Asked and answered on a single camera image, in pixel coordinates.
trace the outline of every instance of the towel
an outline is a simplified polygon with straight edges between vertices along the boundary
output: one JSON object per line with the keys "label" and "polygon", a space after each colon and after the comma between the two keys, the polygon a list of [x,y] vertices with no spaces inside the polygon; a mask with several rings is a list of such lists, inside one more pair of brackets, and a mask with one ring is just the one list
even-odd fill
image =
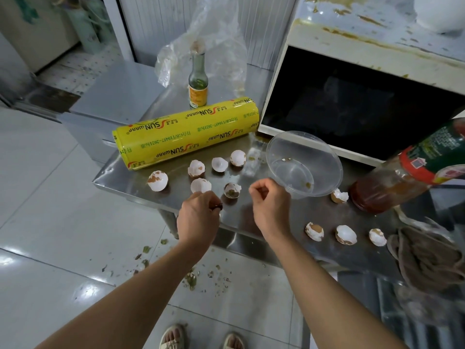
{"label": "towel", "polygon": [[388,238],[387,247],[410,287],[440,292],[465,281],[464,255],[440,235],[402,227]]}

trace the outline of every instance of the white microwave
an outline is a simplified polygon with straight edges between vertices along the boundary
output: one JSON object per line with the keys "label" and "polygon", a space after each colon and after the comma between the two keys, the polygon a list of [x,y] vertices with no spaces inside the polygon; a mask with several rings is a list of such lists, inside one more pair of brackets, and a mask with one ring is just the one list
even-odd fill
{"label": "white microwave", "polygon": [[377,166],[464,116],[465,36],[430,33],[394,2],[335,7],[297,1],[259,132],[305,131]]}

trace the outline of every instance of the sandal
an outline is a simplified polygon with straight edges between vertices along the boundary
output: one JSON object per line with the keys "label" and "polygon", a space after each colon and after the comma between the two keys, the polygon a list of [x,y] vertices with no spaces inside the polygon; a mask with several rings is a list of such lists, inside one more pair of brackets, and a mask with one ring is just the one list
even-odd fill
{"label": "sandal", "polygon": [[[163,341],[165,340],[166,335],[170,331],[174,332],[175,329],[179,331],[179,338],[175,338],[172,341],[167,341],[164,343]],[[186,349],[186,334],[184,332],[184,327],[180,324],[173,324],[170,326],[161,336],[160,349]]]}
{"label": "sandal", "polygon": [[246,349],[246,345],[244,344],[244,341],[242,340],[242,337],[239,334],[237,334],[236,332],[231,332],[226,336],[225,342],[223,344],[223,349],[234,349],[234,348],[231,348],[228,345],[229,340],[231,340],[232,338],[238,339],[240,341],[241,345],[242,345],[242,348]]}

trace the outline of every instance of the yellow cling film roll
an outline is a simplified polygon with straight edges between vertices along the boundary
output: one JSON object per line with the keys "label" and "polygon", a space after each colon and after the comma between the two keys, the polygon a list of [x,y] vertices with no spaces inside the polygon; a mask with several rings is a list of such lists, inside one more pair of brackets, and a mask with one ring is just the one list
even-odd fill
{"label": "yellow cling film roll", "polygon": [[137,170],[255,131],[259,109],[243,97],[121,126],[113,137],[130,170]]}

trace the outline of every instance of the hand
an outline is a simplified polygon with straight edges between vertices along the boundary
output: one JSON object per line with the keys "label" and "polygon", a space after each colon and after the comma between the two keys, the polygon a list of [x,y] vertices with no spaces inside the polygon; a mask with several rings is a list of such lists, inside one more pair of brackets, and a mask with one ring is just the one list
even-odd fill
{"label": "hand", "polygon": [[291,195],[273,179],[254,182],[249,193],[253,201],[253,218],[265,240],[272,246],[276,238],[289,236]]}
{"label": "hand", "polygon": [[182,203],[178,216],[179,242],[189,243],[205,253],[219,227],[221,200],[213,191],[193,193]]}

